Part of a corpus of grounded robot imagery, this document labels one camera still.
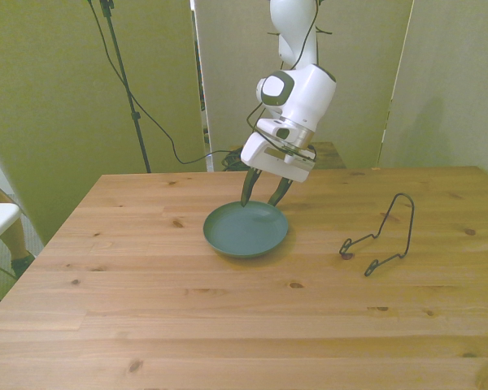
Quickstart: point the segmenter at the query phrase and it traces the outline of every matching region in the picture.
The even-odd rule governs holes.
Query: wooden table
[[[245,172],[102,177],[0,304],[0,389],[488,389],[488,176],[314,171],[281,246],[224,258],[204,219]],[[267,201],[264,174],[252,199]],[[375,232],[392,197],[409,193]]]

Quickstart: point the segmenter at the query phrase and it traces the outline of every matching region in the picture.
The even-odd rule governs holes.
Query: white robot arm
[[[241,160],[251,169],[242,189],[248,202],[262,171],[282,176],[269,203],[276,205],[294,181],[303,182],[315,165],[307,149],[327,111],[336,80],[317,65],[315,19],[319,0],[271,0],[272,22],[280,33],[279,55],[288,71],[275,71],[257,85],[257,98],[273,119],[260,119],[248,138]]]

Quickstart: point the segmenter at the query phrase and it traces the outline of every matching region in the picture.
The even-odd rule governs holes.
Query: beige wall
[[[265,0],[196,0],[208,125],[214,149],[242,145],[255,87],[280,66]],[[316,25],[320,65],[337,92],[314,141],[332,141],[348,167],[377,163],[412,0],[326,0]],[[221,156],[216,158],[216,167]]]
[[[488,0],[416,1],[381,165],[488,171]]]
[[[183,159],[201,157],[189,1],[116,0],[112,13],[134,95]],[[141,123],[153,171],[205,170],[175,162],[168,139]],[[87,1],[0,0],[0,164],[45,242],[101,174],[145,171]]]

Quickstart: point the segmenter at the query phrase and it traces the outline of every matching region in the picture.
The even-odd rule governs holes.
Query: light stand
[[[129,88],[129,81],[127,80],[127,75],[124,72],[123,60],[121,59],[120,48],[117,45],[117,39],[115,39],[114,26],[111,20],[111,8],[114,8],[114,2],[112,0],[99,0],[101,3],[101,8],[103,11],[103,16],[107,18],[108,28],[111,31],[112,42],[114,43],[115,54],[117,55],[118,63],[120,63],[121,76],[123,77],[123,84],[127,91],[127,97],[129,98],[130,110],[132,112],[133,124],[136,127],[137,138],[139,139],[139,145],[141,146],[141,152],[143,159],[145,160],[146,173],[150,173],[150,164],[148,163],[148,157],[146,156],[145,143],[143,142],[143,135],[141,133],[141,128],[139,127],[139,119],[141,115],[134,109],[132,93]]]

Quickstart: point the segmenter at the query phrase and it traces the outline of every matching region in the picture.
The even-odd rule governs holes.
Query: teal plate
[[[210,245],[223,254],[237,258],[253,258],[279,245],[287,234],[287,219],[275,206],[239,201],[214,210],[204,221],[204,236]]]

